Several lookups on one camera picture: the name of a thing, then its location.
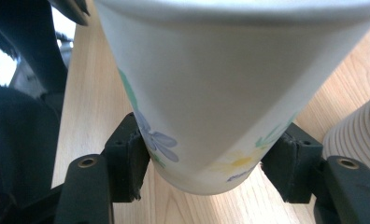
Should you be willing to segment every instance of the paper cup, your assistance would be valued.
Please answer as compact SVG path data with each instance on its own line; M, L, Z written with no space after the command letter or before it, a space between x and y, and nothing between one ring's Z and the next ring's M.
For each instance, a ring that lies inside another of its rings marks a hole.
M370 0L95 0L154 167L242 183L370 28Z
M340 155L370 168L370 101L336 124L323 140L323 157Z

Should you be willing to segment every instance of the wooden surface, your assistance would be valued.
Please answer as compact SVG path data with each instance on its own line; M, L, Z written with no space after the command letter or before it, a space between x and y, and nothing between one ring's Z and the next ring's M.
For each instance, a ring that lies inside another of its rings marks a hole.
M53 185L64 182L68 164L100 153L131 111L101 29L92 14L78 27L60 130ZM370 99L370 32L316 93L296 122L321 141L346 115ZM314 223L313 203L287 204L260 169L239 187L216 196L196 196L168 185L149 164L141 201L115 204L116 223Z

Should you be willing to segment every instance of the stacked paper cup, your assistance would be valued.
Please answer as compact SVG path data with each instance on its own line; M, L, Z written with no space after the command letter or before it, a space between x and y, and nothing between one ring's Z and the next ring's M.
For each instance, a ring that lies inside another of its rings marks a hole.
M323 157L350 157L370 168L370 101L340 121L324 137Z

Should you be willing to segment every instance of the purple flower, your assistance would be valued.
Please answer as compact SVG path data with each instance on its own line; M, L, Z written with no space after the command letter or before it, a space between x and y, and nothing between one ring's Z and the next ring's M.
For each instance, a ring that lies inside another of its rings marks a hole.
M169 147L177 145L176 139L169 137L164 133L153 132L145 117L137 109L135 109L134 114L138 123L139 131L142 133L145 144L148 148L153 151L159 150L170 161L178 162L179 158L176 153L168 149Z

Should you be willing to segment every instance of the stack of cups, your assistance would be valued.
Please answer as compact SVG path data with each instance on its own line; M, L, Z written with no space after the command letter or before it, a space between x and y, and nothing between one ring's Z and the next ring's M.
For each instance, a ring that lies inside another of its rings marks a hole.
M323 157L350 157L370 168L370 101L340 121L324 137Z

